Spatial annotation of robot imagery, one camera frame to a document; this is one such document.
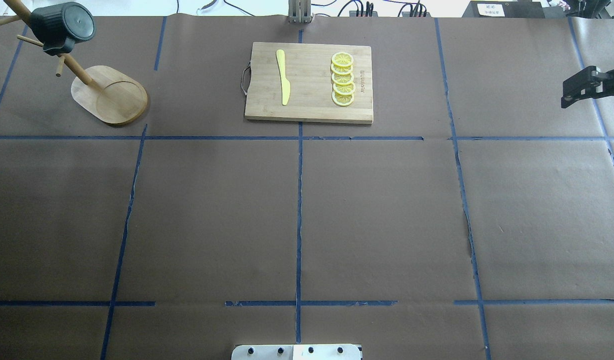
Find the blue mug yellow inside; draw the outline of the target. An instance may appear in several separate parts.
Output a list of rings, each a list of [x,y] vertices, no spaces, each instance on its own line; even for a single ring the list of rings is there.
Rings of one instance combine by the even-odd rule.
[[[73,1],[34,9],[29,27],[50,56],[69,54],[76,44],[90,41],[96,34],[90,11]]]

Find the wooden cup storage rack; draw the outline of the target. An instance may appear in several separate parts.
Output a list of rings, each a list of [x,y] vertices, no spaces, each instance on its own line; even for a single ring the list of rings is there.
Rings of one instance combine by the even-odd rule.
[[[1,18],[0,27],[20,20],[29,27],[29,16],[33,10],[29,10],[20,0],[6,0],[5,4],[14,15]],[[16,38],[42,48],[36,36],[35,39],[23,35]],[[83,68],[70,53],[52,57],[58,58],[57,77],[62,75],[65,67],[76,76],[70,88],[72,98],[106,125],[126,125],[137,120],[147,109],[149,97],[145,88],[121,71],[106,65]]]

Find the bamboo cutting board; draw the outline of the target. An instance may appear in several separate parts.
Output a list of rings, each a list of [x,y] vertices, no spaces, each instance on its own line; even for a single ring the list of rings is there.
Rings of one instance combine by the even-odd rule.
[[[281,104],[281,80],[276,51],[286,53],[291,82],[288,105]],[[345,51],[354,57],[355,100],[339,106],[331,98],[331,56]],[[372,49],[369,46],[254,42],[250,84],[244,116],[247,120],[371,125],[374,120]]]

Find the yellow plastic knife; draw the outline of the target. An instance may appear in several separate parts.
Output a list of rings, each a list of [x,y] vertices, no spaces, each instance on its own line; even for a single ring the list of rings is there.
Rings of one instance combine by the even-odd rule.
[[[281,80],[281,104],[286,106],[289,103],[289,98],[291,95],[291,82],[287,78],[286,53],[283,49],[279,48],[276,51],[276,60],[279,70],[279,77]]]

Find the aluminium frame post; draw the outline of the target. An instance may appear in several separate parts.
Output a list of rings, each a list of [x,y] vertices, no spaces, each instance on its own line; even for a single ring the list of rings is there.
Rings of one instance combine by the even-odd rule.
[[[311,0],[289,0],[288,22],[293,24],[309,24],[313,20]]]

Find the lemon slice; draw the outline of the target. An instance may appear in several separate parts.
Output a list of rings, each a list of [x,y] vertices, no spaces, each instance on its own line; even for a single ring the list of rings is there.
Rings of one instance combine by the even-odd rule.
[[[331,74],[332,83],[336,85],[353,84],[354,79],[355,79],[355,76],[353,75],[353,73],[348,73],[348,74],[332,73]]]
[[[353,66],[337,66],[336,64],[330,64],[330,70],[333,75],[347,76],[353,74]]]
[[[355,100],[355,94],[354,93],[340,94],[340,93],[337,93],[336,91],[332,91],[331,98],[335,105],[340,106],[340,107],[348,107],[351,104],[353,104],[353,101]]]
[[[332,89],[337,95],[352,96],[355,93],[356,86],[354,82],[349,82],[349,83],[344,83],[344,84],[333,82]]]
[[[354,57],[348,52],[341,51],[334,53],[330,61],[337,68],[350,68],[354,64]]]

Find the black power adapter box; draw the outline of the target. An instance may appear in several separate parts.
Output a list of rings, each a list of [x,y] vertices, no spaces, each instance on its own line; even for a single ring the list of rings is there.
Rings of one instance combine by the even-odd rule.
[[[462,18],[545,19],[545,13],[539,1],[472,0]]]

